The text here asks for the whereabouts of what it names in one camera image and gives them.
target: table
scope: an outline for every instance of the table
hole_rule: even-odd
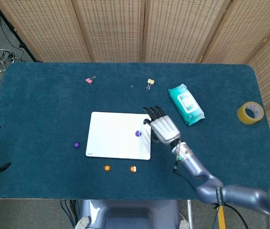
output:
[[[85,79],[93,75],[89,85]],[[148,78],[155,80],[150,90]],[[167,90],[181,83],[205,113],[206,119],[192,126],[168,96]],[[0,87],[0,166],[12,162],[0,173],[0,198],[196,198],[172,172],[175,158],[162,144],[152,143],[149,161],[85,156],[92,111],[144,113],[143,106],[155,105],[225,185],[267,190],[270,130],[266,117],[253,125],[239,121],[237,109],[247,101],[262,105],[254,71],[246,65],[12,64]],[[80,142],[78,149],[74,142]],[[112,166],[108,173],[106,164]],[[129,172],[131,165],[136,173]]]

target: orange magnet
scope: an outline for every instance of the orange magnet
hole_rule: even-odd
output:
[[[130,167],[130,172],[131,172],[131,173],[136,172],[136,166],[131,166],[131,167]]]
[[[105,165],[104,170],[105,170],[105,172],[111,171],[111,166],[110,165]]]

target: wet wipes package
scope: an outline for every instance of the wet wipes package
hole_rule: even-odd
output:
[[[196,100],[182,83],[180,86],[169,89],[169,96],[188,125],[196,123],[198,120],[205,118],[204,112],[197,104]]]

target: packing tape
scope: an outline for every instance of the packing tape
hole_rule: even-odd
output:
[[[254,118],[249,117],[246,114],[245,109],[250,109],[254,113],[255,117]],[[262,106],[260,106],[258,103],[255,103],[255,102],[247,102],[238,109],[238,118],[240,119],[241,122],[248,125],[261,120],[263,116],[264,116],[264,111],[263,111]]]

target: robotic arm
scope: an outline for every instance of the robotic arm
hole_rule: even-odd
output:
[[[179,129],[159,106],[144,109],[151,117],[151,120],[145,119],[144,124],[152,127],[154,140],[171,146],[177,163],[181,164],[193,179],[203,180],[203,184],[196,187],[196,195],[201,202],[221,206],[230,203],[270,216],[270,187],[266,193],[256,188],[224,186],[218,178],[208,172],[186,142],[181,140]]]

